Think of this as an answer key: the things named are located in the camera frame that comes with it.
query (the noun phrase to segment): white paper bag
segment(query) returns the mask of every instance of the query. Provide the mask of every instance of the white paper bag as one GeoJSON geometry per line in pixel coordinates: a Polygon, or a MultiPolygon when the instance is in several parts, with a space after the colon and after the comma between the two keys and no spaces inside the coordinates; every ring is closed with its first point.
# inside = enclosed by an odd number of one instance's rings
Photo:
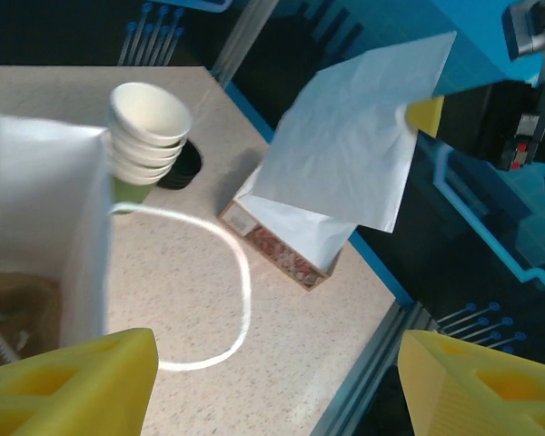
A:
{"type": "Polygon", "coordinates": [[[357,226],[251,195],[260,169],[251,174],[234,199],[302,257],[327,272],[357,226]]]}
{"type": "Polygon", "coordinates": [[[371,50],[317,73],[282,118],[251,194],[331,216],[343,229],[392,232],[416,144],[406,107],[432,96],[455,35],[371,50]]]}
{"type": "Polygon", "coordinates": [[[61,283],[61,347],[104,334],[111,188],[101,132],[0,115],[0,272],[61,283]]]}

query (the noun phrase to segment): white cord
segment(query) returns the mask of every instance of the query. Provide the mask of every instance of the white cord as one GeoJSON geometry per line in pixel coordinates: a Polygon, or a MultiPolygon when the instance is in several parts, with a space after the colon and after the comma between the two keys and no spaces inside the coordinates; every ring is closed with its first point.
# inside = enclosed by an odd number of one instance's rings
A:
{"type": "Polygon", "coordinates": [[[220,239],[222,239],[234,253],[236,262],[238,262],[238,267],[240,270],[240,279],[241,279],[241,291],[243,296],[243,317],[241,322],[241,329],[236,341],[233,345],[222,354],[206,359],[205,361],[199,362],[189,362],[189,363],[174,363],[160,360],[159,369],[169,372],[184,372],[184,371],[196,371],[203,370],[204,368],[209,368],[211,366],[217,365],[218,363],[224,362],[230,356],[232,356],[238,349],[243,345],[244,339],[246,339],[246,334],[251,325],[251,273],[250,265],[246,254],[242,246],[234,239],[234,237],[226,232],[222,227],[209,221],[205,221],[201,218],[188,215],[186,213],[180,213],[176,211],[167,211],[165,209],[159,209],[157,207],[144,206],[142,204],[135,203],[116,203],[111,209],[112,213],[116,212],[139,212],[146,213],[149,215],[161,216],[163,218],[168,218],[171,220],[182,221],[184,223],[189,223],[195,225],[196,227],[203,228],[208,232],[215,234],[220,239]]]}

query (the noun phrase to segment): small printed box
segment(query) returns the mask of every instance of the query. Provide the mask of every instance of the small printed box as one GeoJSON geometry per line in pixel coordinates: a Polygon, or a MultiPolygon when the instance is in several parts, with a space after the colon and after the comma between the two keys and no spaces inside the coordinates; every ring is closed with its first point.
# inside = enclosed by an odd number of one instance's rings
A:
{"type": "Polygon", "coordinates": [[[228,203],[218,218],[305,290],[310,291],[331,277],[339,255],[328,272],[321,271],[262,225],[235,200],[228,203]]]}

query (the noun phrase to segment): speckled countertop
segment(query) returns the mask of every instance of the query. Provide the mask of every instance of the speckled countertop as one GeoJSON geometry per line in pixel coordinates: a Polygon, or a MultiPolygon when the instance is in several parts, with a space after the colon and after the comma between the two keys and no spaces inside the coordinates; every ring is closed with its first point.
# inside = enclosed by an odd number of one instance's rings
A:
{"type": "MultiPolygon", "coordinates": [[[[107,96],[129,81],[157,84],[188,104],[204,157],[188,188],[158,188],[146,202],[215,221],[267,145],[203,68],[0,67],[0,112],[104,125],[107,96]]],[[[244,346],[207,370],[159,372],[142,435],[308,435],[393,301],[349,244],[334,276],[312,292],[247,254],[253,322],[244,346]]],[[[164,360],[219,354],[240,326],[233,256],[189,225],[122,217],[108,311],[110,332],[154,329],[164,360]]]]}

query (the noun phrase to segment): black cup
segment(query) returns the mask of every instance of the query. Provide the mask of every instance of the black cup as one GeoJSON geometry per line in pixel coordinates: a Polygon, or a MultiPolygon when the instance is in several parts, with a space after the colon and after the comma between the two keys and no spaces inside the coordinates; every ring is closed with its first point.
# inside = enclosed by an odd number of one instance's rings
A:
{"type": "Polygon", "coordinates": [[[165,189],[183,189],[192,182],[201,169],[202,156],[192,141],[188,140],[170,171],[157,185],[165,189]]]}

